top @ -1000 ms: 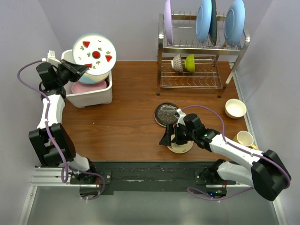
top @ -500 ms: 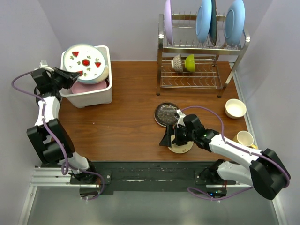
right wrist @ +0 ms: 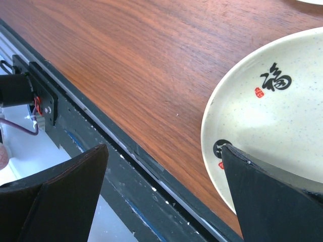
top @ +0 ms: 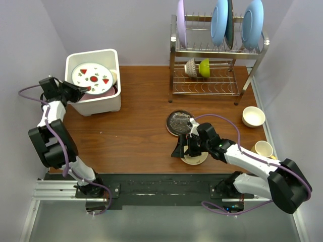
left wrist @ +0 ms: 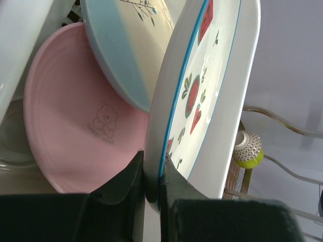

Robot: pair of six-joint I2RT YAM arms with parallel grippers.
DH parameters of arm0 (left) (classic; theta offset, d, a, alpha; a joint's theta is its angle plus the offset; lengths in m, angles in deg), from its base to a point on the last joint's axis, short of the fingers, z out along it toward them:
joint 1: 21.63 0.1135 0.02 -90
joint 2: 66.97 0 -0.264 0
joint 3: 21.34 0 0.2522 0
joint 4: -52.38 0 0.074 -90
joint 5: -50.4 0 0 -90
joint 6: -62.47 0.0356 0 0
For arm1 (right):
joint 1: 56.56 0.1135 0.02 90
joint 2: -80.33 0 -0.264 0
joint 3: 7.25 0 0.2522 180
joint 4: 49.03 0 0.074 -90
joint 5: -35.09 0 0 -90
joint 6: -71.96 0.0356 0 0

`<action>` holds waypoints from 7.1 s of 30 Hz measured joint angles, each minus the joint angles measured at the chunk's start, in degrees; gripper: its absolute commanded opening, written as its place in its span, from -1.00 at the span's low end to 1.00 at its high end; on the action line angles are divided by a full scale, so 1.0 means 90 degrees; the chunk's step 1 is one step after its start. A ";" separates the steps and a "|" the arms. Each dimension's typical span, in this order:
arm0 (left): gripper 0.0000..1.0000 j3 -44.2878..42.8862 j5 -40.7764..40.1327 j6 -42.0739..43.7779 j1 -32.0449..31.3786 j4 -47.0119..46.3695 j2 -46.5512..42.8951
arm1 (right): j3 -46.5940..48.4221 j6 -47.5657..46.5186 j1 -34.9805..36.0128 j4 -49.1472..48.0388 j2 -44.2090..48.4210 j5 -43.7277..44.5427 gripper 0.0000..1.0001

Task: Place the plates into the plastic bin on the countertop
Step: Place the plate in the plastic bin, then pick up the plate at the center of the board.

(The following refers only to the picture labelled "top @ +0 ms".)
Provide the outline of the pink plate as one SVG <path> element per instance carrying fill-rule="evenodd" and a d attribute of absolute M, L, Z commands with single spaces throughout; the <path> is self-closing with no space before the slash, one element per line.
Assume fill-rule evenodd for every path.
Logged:
<path fill-rule="evenodd" d="M 84 94 L 84 96 L 80 100 L 83 101 L 83 100 L 90 100 L 90 99 L 96 99 L 96 98 L 105 98 L 105 97 L 109 97 L 109 96 L 113 96 L 113 95 L 114 95 L 114 88 L 111 87 L 109 89 L 109 91 L 104 92 L 99 95 Z"/>

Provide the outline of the white watermelon pattern plate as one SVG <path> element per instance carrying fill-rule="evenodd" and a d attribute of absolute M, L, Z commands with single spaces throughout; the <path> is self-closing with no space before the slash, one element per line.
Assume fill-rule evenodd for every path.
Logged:
<path fill-rule="evenodd" d="M 71 72 L 74 85 L 87 88 L 87 94 L 100 95 L 111 89 L 114 78 L 110 70 L 97 63 L 82 63 Z"/>

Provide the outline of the blue and cream plate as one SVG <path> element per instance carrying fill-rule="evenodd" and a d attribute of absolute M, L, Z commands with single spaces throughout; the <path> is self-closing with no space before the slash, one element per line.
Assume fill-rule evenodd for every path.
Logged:
<path fill-rule="evenodd" d="M 116 70 L 110 70 L 113 77 L 113 85 L 115 85 L 118 81 L 118 72 Z"/>

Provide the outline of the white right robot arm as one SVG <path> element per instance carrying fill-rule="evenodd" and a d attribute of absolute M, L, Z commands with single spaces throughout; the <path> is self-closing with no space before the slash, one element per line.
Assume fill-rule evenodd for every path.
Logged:
<path fill-rule="evenodd" d="M 250 172 L 232 173 L 215 186 L 218 193 L 230 198 L 242 194 L 258 195 L 288 214 L 293 214 L 310 199 L 312 188 L 293 160 L 273 160 L 248 151 L 234 141 L 220 138 L 210 123 L 199 124 L 191 120 L 187 125 L 190 132 L 179 135 L 172 157 L 194 158 L 208 153 L 215 160 Z"/>

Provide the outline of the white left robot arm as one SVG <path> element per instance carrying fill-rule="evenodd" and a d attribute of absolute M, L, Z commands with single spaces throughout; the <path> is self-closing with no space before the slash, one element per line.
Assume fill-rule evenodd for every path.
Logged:
<path fill-rule="evenodd" d="M 37 127 L 28 131 L 29 138 L 42 164 L 60 169 L 63 176 L 70 175 L 77 181 L 75 188 L 85 195 L 99 198 L 104 195 L 104 185 L 99 175 L 80 159 L 78 149 L 63 119 L 68 102 L 78 102 L 89 90 L 55 77 L 39 81 L 43 89 L 43 115 Z"/>

